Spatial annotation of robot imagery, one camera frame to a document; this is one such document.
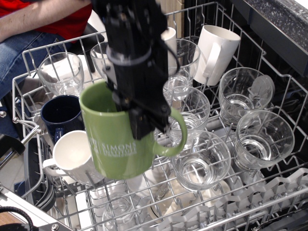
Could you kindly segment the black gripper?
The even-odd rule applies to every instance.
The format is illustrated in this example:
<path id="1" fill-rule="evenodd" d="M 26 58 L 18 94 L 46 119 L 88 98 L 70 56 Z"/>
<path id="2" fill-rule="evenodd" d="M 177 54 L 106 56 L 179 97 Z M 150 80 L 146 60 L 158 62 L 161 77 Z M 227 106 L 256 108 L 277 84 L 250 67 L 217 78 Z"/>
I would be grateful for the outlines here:
<path id="1" fill-rule="evenodd" d="M 106 50 L 114 68 L 113 74 L 107 74 L 114 85 L 112 99 L 117 111 L 128 113 L 135 140 L 155 129 L 166 132 L 169 127 L 171 110 L 163 96 L 168 79 L 167 52 L 167 48 L 153 48 L 133 59 L 112 48 Z"/>

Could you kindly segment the person forearm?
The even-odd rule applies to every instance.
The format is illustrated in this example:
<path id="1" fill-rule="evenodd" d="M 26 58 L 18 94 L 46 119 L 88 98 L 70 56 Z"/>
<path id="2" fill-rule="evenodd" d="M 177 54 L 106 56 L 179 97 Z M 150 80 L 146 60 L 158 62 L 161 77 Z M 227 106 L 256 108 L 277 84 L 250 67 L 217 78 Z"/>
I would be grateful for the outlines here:
<path id="1" fill-rule="evenodd" d="M 90 0 L 36 1 L 0 19 L 0 40 L 52 24 L 90 4 Z"/>

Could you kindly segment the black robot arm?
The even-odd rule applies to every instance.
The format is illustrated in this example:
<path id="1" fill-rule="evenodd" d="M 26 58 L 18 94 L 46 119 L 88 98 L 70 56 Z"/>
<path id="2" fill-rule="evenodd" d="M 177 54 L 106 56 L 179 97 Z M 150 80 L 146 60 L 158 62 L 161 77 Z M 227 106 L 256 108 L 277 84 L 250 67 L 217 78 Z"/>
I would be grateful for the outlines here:
<path id="1" fill-rule="evenodd" d="M 108 40 L 107 85 L 117 109 L 128 112 L 133 138 L 164 130 L 171 114 L 163 96 L 169 47 L 161 39 L 167 18 L 160 5 L 154 0 L 94 0 L 92 6 Z"/>

